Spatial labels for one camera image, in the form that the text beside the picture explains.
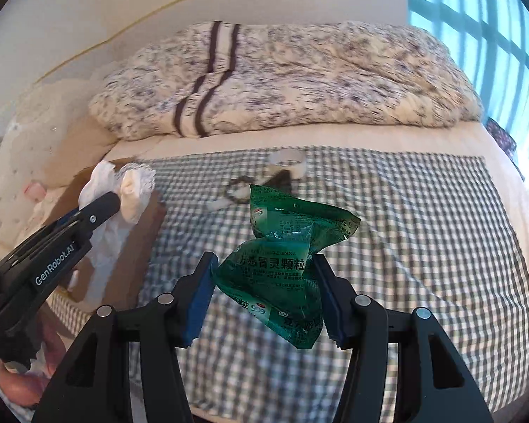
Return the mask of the person left hand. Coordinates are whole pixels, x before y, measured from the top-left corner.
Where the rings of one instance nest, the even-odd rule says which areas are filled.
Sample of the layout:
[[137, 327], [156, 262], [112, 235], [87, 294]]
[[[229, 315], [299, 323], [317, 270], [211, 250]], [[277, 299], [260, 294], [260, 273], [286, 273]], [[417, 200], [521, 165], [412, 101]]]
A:
[[67, 352], [73, 335], [48, 304], [43, 304], [23, 331], [35, 356], [26, 369], [22, 363], [0, 359], [0, 388], [14, 404], [32, 409], [41, 400], [49, 380]]

